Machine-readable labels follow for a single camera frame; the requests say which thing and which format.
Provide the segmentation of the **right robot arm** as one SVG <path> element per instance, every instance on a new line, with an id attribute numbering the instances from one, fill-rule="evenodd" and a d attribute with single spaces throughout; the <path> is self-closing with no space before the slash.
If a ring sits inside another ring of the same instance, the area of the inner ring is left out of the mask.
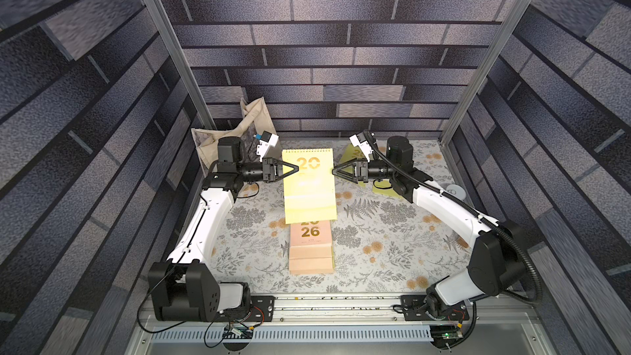
<path id="1" fill-rule="evenodd" d="M 518 225 L 501 222 L 448 192 L 432 176 L 417 169 L 411 142 L 403 136 L 391 136 L 386 151 L 380 151 L 370 131 L 351 136 L 350 143 L 362 157 L 337 164 L 332 174 L 354 183 L 386 180 L 407 202 L 435 215 L 470 246 L 465 268 L 427 288 L 424 300 L 416 307 L 430 318 L 440 320 L 464 301 L 506 294 L 520 302 L 529 297 L 511 291 L 524 276 L 538 280 L 532 260 L 524 250 Z"/>

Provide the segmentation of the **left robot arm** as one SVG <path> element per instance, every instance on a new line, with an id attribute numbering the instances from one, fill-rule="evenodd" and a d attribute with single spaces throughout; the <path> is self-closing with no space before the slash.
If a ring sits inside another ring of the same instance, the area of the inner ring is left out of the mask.
<path id="1" fill-rule="evenodd" d="M 269 155 L 279 138 L 267 131 L 255 137 L 254 162 L 244 158 L 243 142 L 236 136 L 219 140 L 218 158 L 202 182 L 200 200 L 187 230 L 163 262 L 148 274 L 155 317 L 159 321 L 213 322 L 249 316 L 251 291 L 246 283 L 220 284 L 210 271 L 210 258 L 221 225 L 247 182 L 278 182 L 297 173 L 298 167 Z"/>

